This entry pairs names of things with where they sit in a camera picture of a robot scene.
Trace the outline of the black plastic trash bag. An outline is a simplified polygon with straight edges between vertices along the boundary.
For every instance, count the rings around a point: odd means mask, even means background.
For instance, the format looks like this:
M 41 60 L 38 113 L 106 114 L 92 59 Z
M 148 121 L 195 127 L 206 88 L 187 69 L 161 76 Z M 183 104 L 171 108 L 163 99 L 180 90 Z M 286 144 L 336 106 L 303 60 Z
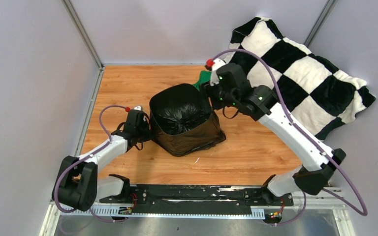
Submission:
M 191 84 L 178 84 L 149 102 L 151 139 L 173 156 L 210 149 L 226 140 L 217 114 Z

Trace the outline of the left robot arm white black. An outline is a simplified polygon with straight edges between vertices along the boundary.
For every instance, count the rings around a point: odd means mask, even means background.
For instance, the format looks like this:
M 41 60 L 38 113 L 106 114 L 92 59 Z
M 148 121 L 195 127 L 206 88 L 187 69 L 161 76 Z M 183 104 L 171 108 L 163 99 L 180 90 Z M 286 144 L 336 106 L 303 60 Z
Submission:
M 99 172 L 114 159 L 132 148 L 141 150 L 144 142 L 150 139 L 150 120 L 143 108 L 124 107 L 124 110 L 126 121 L 115 131 L 108 132 L 106 141 L 85 154 L 62 160 L 52 192 L 52 199 L 60 211 L 87 211 L 94 202 L 107 197 L 119 203 L 136 199 L 128 178 L 110 174 L 105 179 L 98 179 Z

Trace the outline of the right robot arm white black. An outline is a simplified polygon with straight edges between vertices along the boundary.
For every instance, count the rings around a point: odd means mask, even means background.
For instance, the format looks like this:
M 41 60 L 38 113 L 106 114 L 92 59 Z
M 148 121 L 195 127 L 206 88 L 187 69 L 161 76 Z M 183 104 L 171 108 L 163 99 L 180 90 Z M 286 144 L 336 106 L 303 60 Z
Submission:
M 283 175 L 270 176 L 251 200 L 274 205 L 291 192 L 317 195 L 328 183 L 346 153 L 332 149 L 312 135 L 290 112 L 285 111 L 276 93 L 265 85 L 252 87 L 240 65 L 221 59 L 209 61 L 211 78 L 200 86 L 212 108 L 234 107 L 276 134 L 299 157 L 302 164 Z

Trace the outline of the folded green cloth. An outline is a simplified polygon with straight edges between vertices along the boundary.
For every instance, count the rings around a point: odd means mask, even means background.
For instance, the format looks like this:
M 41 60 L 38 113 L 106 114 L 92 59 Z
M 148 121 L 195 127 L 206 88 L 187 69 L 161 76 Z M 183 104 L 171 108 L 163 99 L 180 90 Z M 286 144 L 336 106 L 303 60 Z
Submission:
M 209 82 L 211 79 L 211 71 L 202 70 L 199 74 L 199 78 L 196 83 L 193 84 L 193 86 L 200 91 L 200 87 L 202 84 Z

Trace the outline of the black white checkered pillow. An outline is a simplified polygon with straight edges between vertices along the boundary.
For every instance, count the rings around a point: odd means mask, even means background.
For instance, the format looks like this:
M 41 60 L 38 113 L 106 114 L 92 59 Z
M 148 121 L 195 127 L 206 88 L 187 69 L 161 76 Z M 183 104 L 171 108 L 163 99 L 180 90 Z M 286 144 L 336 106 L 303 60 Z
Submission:
M 279 89 L 287 109 L 319 140 L 375 101 L 365 80 L 283 36 L 270 18 L 235 28 L 229 48 L 225 62 L 240 65 L 253 87 Z

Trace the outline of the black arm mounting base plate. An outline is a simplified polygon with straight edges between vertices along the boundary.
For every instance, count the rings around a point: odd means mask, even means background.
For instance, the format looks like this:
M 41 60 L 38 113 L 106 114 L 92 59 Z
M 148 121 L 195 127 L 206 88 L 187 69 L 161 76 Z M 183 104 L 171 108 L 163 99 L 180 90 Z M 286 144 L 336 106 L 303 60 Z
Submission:
M 293 206 L 291 194 L 268 204 L 258 186 L 133 184 L 128 197 L 110 196 L 100 203 L 135 204 L 135 213 L 249 215 L 252 207 Z

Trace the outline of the right corner aluminium post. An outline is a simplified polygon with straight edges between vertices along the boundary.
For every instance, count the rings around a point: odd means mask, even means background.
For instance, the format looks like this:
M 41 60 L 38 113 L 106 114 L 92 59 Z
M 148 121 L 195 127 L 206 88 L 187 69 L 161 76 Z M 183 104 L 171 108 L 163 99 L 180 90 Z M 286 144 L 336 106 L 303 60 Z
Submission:
M 328 19 L 330 13 L 335 8 L 338 0 L 327 0 L 319 13 L 315 23 L 313 24 L 308 36 L 305 39 L 304 45 L 306 47 L 310 47 L 313 43 L 314 39 L 316 38 L 318 32 L 321 30 L 323 24 Z

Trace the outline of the corner aluminium post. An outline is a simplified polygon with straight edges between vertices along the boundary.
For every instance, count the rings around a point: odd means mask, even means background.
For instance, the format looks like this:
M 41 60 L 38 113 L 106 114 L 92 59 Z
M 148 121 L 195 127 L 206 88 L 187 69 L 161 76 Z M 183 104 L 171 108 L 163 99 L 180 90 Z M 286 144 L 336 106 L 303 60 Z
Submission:
M 99 70 L 103 69 L 103 62 L 100 59 L 100 56 L 98 55 L 96 48 L 94 44 L 92 43 L 73 3 L 71 0 L 61 0 L 64 7 L 66 8 L 68 15 L 70 16 L 73 24 L 75 25 L 79 35 L 81 36 L 87 50 L 89 51 L 93 61 L 95 62 L 96 66 Z
M 304 45 L 306 47 L 310 47 L 313 43 L 314 39 L 316 38 L 318 32 L 321 30 L 323 24 L 328 19 L 330 13 L 335 8 L 338 0 L 327 0 L 319 13 L 315 23 L 313 24 L 308 36 L 305 39 Z

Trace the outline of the left corner aluminium post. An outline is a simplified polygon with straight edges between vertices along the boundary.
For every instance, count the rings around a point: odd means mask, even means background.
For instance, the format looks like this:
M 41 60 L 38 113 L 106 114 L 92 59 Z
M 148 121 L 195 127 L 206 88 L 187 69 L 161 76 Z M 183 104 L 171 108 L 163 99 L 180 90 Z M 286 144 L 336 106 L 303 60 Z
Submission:
M 94 44 L 92 43 L 73 3 L 71 0 L 61 0 L 64 7 L 66 8 L 68 15 L 70 16 L 73 24 L 75 25 L 79 35 L 81 36 L 87 50 L 89 51 L 93 61 L 95 62 L 96 66 L 99 70 L 103 69 L 103 62 L 100 59 L 100 56 L 98 55 L 96 48 Z

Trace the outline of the aluminium frame rail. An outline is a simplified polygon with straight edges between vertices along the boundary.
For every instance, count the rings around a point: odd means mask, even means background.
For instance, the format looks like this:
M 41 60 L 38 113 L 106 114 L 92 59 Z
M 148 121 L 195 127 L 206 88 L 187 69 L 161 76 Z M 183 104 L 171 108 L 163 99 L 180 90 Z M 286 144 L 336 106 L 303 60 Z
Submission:
M 258 186 L 132 184 L 128 196 L 98 198 L 88 210 L 67 206 L 59 211 L 50 203 L 40 234 L 54 234 L 62 216 L 102 217 L 106 222 L 131 218 L 258 220 L 278 227 L 298 222 L 312 210 L 332 212 L 338 233 L 355 234 L 346 205 L 337 198 L 340 189 L 328 188 L 312 196 L 292 192 L 267 203 Z

